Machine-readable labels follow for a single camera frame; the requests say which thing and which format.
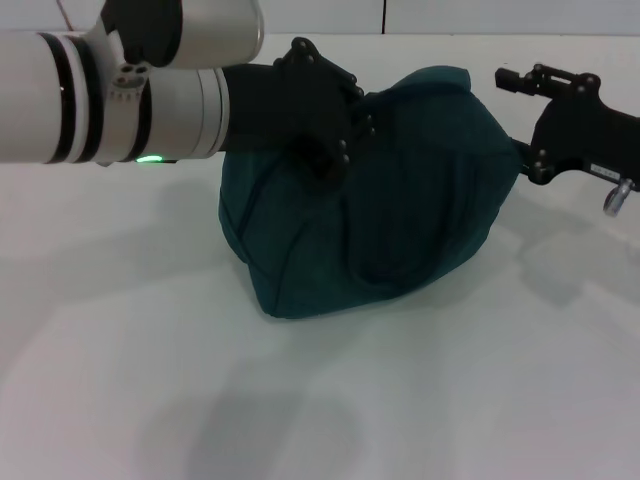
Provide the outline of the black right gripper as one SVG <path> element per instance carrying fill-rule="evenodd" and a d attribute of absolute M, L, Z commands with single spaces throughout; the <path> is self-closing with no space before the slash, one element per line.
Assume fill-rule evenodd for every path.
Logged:
<path fill-rule="evenodd" d="M 562 173 L 583 171 L 640 186 L 640 117 L 608 107 L 597 75 L 538 63 L 524 75 L 499 68 L 494 78 L 499 89 L 550 100 L 530 145 L 512 142 L 521 173 L 533 183 L 547 185 Z"/>

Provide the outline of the teal insulated lunch bag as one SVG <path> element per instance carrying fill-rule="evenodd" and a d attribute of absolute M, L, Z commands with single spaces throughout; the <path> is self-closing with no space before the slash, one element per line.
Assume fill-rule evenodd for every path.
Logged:
<path fill-rule="evenodd" d="M 438 280 L 480 249 L 520 173 L 465 69 L 419 69 L 359 109 L 374 134 L 337 185 L 283 150 L 224 159 L 220 224 L 268 315 L 335 313 Z"/>

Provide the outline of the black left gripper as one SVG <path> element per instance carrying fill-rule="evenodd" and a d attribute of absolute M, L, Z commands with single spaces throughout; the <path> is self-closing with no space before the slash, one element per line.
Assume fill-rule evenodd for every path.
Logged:
<path fill-rule="evenodd" d="M 307 38 L 294 38 L 271 65 L 237 65 L 223 74 L 229 97 L 226 153 L 282 149 L 316 178 L 337 183 L 350 163 L 349 147 L 376 134 L 371 114 L 353 116 L 363 96 L 357 78 Z"/>

